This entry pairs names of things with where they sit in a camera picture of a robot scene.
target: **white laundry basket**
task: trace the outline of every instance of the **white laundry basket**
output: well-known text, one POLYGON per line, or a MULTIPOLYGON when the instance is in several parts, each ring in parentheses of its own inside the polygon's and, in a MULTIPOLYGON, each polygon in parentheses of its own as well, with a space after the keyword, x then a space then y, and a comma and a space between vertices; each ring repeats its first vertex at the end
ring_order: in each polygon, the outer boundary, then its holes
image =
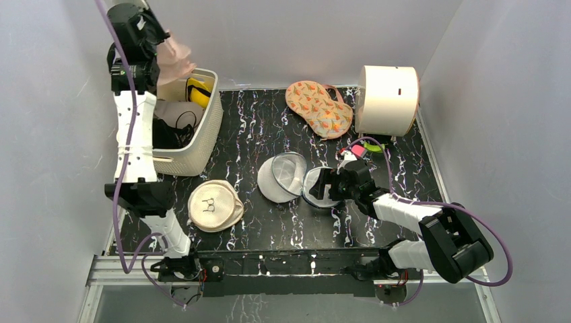
MULTIPOLYGON (((222 103, 218 93, 218 75, 206 69, 195 69, 189 77, 204 81, 212 88, 208 107, 196 128, 195 135, 181 149, 153 149, 155 169, 159 173, 176 176, 199 175, 214 150, 222 123, 222 103)), ((186 101, 187 80, 178 79, 158 87, 157 97, 165 101, 186 101)))

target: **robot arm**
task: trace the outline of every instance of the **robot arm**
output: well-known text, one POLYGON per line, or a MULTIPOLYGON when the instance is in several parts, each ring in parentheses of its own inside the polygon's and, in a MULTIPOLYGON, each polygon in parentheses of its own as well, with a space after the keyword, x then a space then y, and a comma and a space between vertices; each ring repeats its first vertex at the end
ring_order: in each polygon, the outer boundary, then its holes
MULTIPOLYGON (((109 17, 121 46, 125 51, 135 80, 136 107, 133 109, 133 94, 127 81, 127 74, 121 58, 115 57, 114 45, 108 54, 111 74, 111 90, 115 97, 119 129, 118 162, 114 183, 105 185, 105 194, 110 199, 116 188, 123 167, 123 183, 119 190, 119 206, 140 218, 153 233, 162 235, 159 239, 166 258, 187 258, 191 241, 186 236, 173 211, 174 191, 169 182, 158 182, 153 162, 152 123, 156 105, 156 88, 159 67, 156 47, 169 37, 158 23, 150 7, 138 7, 121 3, 110 8, 109 17), (126 146, 129 126, 134 120, 131 142, 126 146), (128 163, 123 161, 128 156, 128 163)), ((196 264, 189 261, 183 275, 192 275, 196 264)))
POLYGON ((380 251, 371 266, 385 276, 399 269, 436 271, 449 283, 457 283, 491 261, 492 247, 472 218, 455 209, 404 203, 389 190, 375 185, 365 160, 351 151, 342 153, 339 168, 322 170, 310 194, 333 201, 352 199, 364 214, 402 225, 423 241, 397 240, 380 251), (331 185, 328 192, 325 186, 331 185))

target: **flip flop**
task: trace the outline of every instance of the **flip flop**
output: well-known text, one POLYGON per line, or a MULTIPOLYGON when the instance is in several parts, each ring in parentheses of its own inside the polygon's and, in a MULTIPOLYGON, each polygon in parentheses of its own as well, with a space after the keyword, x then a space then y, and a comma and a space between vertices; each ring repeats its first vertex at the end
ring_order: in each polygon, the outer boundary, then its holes
POLYGON ((324 139, 335 139, 344 135, 353 122, 353 109, 343 102, 335 87, 313 81, 299 81, 285 91, 285 102, 299 114, 311 129, 324 139), (334 89, 334 101, 326 89, 334 89))

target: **black table surface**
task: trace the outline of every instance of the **black table surface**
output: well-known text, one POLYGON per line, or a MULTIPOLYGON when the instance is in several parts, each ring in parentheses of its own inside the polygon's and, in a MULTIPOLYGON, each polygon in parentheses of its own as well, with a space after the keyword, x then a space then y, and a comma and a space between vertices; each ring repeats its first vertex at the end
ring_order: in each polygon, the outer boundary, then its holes
MULTIPOLYGON (((341 88, 343 99, 354 104, 354 88, 341 88)), ((321 141, 285 103, 284 89, 221 92, 224 117, 216 146, 206 169, 196 177, 160 175, 175 187, 174 210, 198 251, 295 250, 381 247, 395 239, 416 240, 407 229, 361 214, 352 201, 336 209, 317 209, 303 198, 276 204, 257 187, 257 170, 268 158, 285 151, 303 155, 308 169, 337 167, 336 153, 358 136, 351 128, 340 139, 321 141), (207 180, 227 180, 244 203, 244 216, 233 227, 209 234, 189 222, 188 199, 207 180)), ((416 122, 404 137, 389 145, 395 191, 421 201, 441 201, 434 173, 416 122)), ((389 178, 381 153, 369 153, 371 175, 388 188, 389 178)), ((127 215, 121 230, 126 252, 132 252, 150 233, 127 215)), ((156 242, 143 251, 158 249, 156 242)), ((109 254, 116 254, 113 246, 109 254)))

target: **beige round cushion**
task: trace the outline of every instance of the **beige round cushion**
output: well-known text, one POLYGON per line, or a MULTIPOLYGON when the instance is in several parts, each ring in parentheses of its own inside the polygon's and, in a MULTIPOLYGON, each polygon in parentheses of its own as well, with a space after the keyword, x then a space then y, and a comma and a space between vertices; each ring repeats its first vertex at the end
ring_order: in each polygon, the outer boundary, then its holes
POLYGON ((244 205, 234 187, 225 180, 200 184, 189 198, 189 217, 204 232, 218 232, 236 224, 244 215, 244 205))

